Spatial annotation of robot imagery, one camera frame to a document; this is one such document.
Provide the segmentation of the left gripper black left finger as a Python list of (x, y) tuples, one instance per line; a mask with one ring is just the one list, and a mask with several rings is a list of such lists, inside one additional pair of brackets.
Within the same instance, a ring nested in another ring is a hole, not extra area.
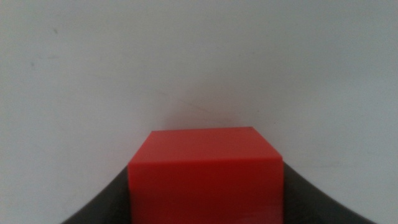
[(96, 197), (62, 224), (129, 224), (130, 205), (125, 167)]

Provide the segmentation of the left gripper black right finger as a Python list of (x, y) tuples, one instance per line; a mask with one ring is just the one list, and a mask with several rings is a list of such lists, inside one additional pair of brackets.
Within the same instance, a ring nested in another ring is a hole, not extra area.
[(340, 204), (284, 164), (285, 224), (374, 224)]

